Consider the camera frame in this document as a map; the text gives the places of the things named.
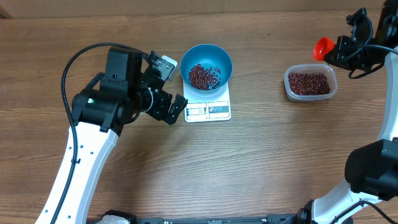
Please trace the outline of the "red measuring scoop blue handle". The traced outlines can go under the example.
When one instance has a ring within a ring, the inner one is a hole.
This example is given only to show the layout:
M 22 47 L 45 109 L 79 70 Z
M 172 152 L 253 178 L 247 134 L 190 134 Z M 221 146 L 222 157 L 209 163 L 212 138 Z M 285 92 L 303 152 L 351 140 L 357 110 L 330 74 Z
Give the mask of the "red measuring scoop blue handle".
M 335 43 L 327 38 L 322 37 L 313 48 L 313 58 L 318 61 L 324 61 L 325 55 L 330 52 L 335 46 Z

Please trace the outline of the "red beans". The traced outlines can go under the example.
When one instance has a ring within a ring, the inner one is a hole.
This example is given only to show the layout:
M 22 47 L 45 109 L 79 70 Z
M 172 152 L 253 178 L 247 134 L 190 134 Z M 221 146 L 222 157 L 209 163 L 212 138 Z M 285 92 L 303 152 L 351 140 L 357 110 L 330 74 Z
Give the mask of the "red beans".
M 194 65 L 188 73 L 188 81 L 198 90 L 213 90 L 221 85 L 219 68 L 204 68 L 200 63 Z M 323 73 L 289 73 L 290 89 L 296 95 L 329 94 L 330 86 Z

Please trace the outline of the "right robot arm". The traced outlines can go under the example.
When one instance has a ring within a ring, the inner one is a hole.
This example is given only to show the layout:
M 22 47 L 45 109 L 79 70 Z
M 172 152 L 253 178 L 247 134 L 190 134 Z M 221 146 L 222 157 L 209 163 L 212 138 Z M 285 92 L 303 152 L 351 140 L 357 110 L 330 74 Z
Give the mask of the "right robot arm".
M 377 203 L 397 196 L 397 1 L 384 1 L 379 24 L 374 29 L 365 8 L 346 16 L 351 36 L 334 42 L 319 40 L 315 60 L 365 77 L 384 67 L 387 90 L 384 118 L 376 142 L 355 149 L 345 165 L 344 179 L 325 196 L 310 200 L 285 223 L 352 223 L 352 216 L 370 206 L 389 223 Z

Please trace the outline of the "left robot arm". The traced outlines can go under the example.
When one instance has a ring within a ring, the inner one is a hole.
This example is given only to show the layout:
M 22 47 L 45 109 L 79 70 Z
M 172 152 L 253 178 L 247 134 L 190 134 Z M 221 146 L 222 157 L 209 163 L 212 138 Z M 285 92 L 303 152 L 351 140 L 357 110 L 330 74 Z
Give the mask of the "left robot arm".
M 178 63 L 155 52 L 107 43 L 104 72 L 99 72 L 67 100 L 66 77 L 72 63 L 93 44 L 78 51 L 66 64 L 61 79 L 62 100 L 70 127 L 62 163 L 37 223 L 85 223 L 103 167 L 123 127 L 146 113 L 174 124 L 188 101 L 163 91 Z

